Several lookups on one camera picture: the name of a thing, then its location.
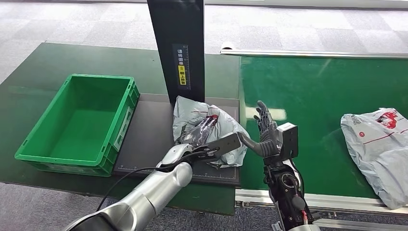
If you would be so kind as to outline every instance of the black cutting mat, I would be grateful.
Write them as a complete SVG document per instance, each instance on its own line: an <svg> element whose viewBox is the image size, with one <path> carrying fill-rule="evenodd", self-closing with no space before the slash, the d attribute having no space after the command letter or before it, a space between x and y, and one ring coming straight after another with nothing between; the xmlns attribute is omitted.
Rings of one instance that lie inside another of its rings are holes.
<svg viewBox="0 0 408 231"><path fill-rule="evenodd" d="M207 98L206 103L214 104L239 118L239 101ZM141 94L133 118L127 130L113 174L125 175L142 167L155 167L173 142L173 107L167 95ZM134 177L146 177L150 171L135 173ZM223 185L240 185L239 168L215 169L206 163L193 165L192 182Z"/></svg>

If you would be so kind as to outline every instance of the robotic arm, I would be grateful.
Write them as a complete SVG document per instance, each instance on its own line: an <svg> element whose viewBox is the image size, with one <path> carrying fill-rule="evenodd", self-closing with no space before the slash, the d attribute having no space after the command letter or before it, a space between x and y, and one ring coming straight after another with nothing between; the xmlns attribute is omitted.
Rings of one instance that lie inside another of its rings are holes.
<svg viewBox="0 0 408 231"><path fill-rule="evenodd" d="M259 117L254 118L258 122L261 142L238 133L197 148L189 144L176 145L156 166L158 169L122 200L72 222L65 231L143 230L180 189L190 183L194 162L218 160L240 147L240 141L264 159L264 182L283 222L283 227L278 223L274 230L320 231L312 224L313 217L305 203L301 184L289 166L297 156L297 127L289 123L277 127L265 104L259 101L258 106Z"/></svg>
<svg viewBox="0 0 408 231"><path fill-rule="evenodd" d="M257 143L238 133L243 144L264 160L264 183L269 187L269 196L275 203L283 226L278 222L275 231L319 231L313 225L313 216L304 199L304 185L296 177L292 158L298 155L297 126L286 123L277 126L268 108L258 101L258 123L260 142Z"/></svg>

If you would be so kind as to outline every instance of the silver robotic arm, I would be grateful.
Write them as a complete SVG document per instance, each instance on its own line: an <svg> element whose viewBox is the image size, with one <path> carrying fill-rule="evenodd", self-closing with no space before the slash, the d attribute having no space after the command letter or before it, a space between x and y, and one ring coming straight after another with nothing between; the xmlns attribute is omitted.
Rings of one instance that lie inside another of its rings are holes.
<svg viewBox="0 0 408 231"><path fill-rule="evenodd" d="M237 134L196 148L172 147L144 181L119 202L72 222L65 231L140 231L192 178L196 161L215 161L241 146Z"/></svg>
<svg viewBox="0 0 408 231"><path fill-rule="evenodd" d="M176 163L193 151L189 144L171 148L157 166ZM169 172L153 171L119 202L71 223L66 231L140 231L170 200L188 185L192 168L187 162L177 164Z"/></svg>

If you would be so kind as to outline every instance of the red printed logo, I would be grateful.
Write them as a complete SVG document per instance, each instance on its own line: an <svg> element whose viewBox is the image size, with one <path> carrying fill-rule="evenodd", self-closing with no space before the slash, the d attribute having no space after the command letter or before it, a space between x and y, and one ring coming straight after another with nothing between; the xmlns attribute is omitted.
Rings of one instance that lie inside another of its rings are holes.
<svg viewBox="0 0 408 231"><path fill-rule="evenodd" d="M382 125L386 126L387 128L393 129L396 127L396 117L398 117L394 112L386 112L378 119L377 122L381 123Z"/></svg>

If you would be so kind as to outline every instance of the grey carpet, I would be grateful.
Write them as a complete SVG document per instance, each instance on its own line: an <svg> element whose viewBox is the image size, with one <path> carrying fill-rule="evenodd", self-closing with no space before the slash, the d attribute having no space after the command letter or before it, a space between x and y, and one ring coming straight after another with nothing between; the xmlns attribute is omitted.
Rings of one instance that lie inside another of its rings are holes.
<svg viewBox="0 0 408 231"><path fill-rule="evenodd" d="M231 41L240 49L406 53L407 18L405 11L206 6L205 52L218 53ZM157 49L146 4L1 1L0 83L45 41ZM61 230L93 212L99 201L0 183L0 231ZM346 219L407 224L393 217ZM147 230L264 231L275 222L271 208L238 208L233 217L166 208Z"/></svg>

